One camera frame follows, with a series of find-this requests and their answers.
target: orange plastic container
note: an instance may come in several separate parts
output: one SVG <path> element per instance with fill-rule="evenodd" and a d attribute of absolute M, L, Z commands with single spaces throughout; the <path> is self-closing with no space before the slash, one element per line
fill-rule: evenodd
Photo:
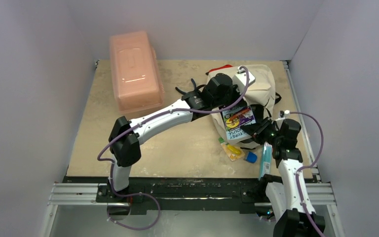
<path fill-rule="evenodd" d="M 114 97 L 121 113 L 162 105 L 164 91 L 156 54 L 146 32 L 111 36 L 110 58 Z"/>

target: wooden board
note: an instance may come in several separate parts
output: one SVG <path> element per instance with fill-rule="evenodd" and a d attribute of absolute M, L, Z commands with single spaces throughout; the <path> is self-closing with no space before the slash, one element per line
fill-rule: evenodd
<path fill-rule="evenodd" d="M 190 78 L 194 78 L 197 84 L 203 84 L 207 77 L 205 72 L 225 64 L 268 65 L 275 78 L 276 91 L 282 96 L 281 102 L 274 107 L 274 116 L 277 116 L 280 110 L 296 111 L 287 75 L 282 62 L 279 61 L 159 60 L 159 71 L 165 90 L 164 106 L 172 104 L 181 97 L 181 94 L 175 91 L 175 86 L 184 91 L 192 90 Z M 133 113 L 127 115 L 127 118 L 138 118 L 156 110 Z M 107 144 L 114 121 L 120 116 L 114 100 L 110 62 L 101 60 L 95 72 L 94 82 L 76 136 L 68 176 L 108 176 L 110 163 L 99 162 L 96 156 Z M 290 118 L 298 120 L 297 115 L 292 115 Z M 154 136 L 141 146 L 142 158 L 133 165 L 130 175 L 258 177 L 262 149 L 255 152 L 259 158 L 255 164 L 242 159 L 230 161 L 220 146 L 218 137 L 211 117 L 173 127 Z M 304 164 L 309 164 L 302 133 L 298 140 L 297 146 L 304 157 Z M 111 157 L 111 154 L 105 152 L 104 157 Z M 279 175 L 274 160 L 272 160 L 271 173 Z M 305 178 L 312 177 L 309 170 L 304 171 L 304 176 Z"/>

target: canvas bag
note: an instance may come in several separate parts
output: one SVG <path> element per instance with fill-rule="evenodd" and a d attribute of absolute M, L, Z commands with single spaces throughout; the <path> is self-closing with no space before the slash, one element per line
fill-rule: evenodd
<path fill-rule="evenodd" d="M 275 80 L 272 75 L 271 69 L 267 65 L 255 64 L 255 65 L 245 65 L 248 68 L 249 72 L 255 76 L 255 83 L 248 87 L 243 99 L 247 102 L 248 105 L 259 104 L 264 107 L 264 117 L 271 117 L 272 110 L 275 104 Z M 238 67 L 222 68 L 214 71 L 210 71 L 207 77 L 208 81 L 213 78 L 218 73 L 223 73 L 232 78 Z M 225 125 L 223 123 L 222 115 L 220 113 L 211 114 L 213 118 L 214 126 L 216 127 L 220 136 L 227 140 Z M 242 148 L 253 149 L 259 146 L 258 143 L 255 143 L 250 140 L 245 140 L 242 142 L 237 142 L 235 144 Z"/>

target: gray wall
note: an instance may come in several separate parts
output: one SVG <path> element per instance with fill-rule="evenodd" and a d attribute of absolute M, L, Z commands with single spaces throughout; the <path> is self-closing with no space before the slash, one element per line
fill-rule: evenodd
<path fill-rule="evenodd" d="M 38 236 L 92 61 L 64 1 L 0 0 L 0 236 Z"/>
<path fill-rule="evenodd" d="M 94 57 L 146 30 L 161 59 L 291 59 L 323 0 L 67 0 Z"/>
<path fill-rule="evenodd" d="M 346 235 L 379 236 L 379 1 L 325 1 L 290 68 Z"/>

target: white cable clip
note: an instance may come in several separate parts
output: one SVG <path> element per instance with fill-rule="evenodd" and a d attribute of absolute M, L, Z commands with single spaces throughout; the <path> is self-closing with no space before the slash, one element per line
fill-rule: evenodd
<path fill-rule="evenodd" d="M 289 110 L 281 110 L 280 111 L 280 117 L 279 118 L 277 118 L 276 120 L 274 120 L 274 121 L 280 121 L 280 120 L 284 120 L 284 119 L 286 119 L 287 117 L 288 117 L 288 115 L 290 115 L 290 111 Z"/>
<path fill-rule="evenodd" d="M 237 73 L 244 73 L 245 72 L 245 69 L 244 68 L 241 68 L 241 66 L 239 66 L 237 68 Z"/>

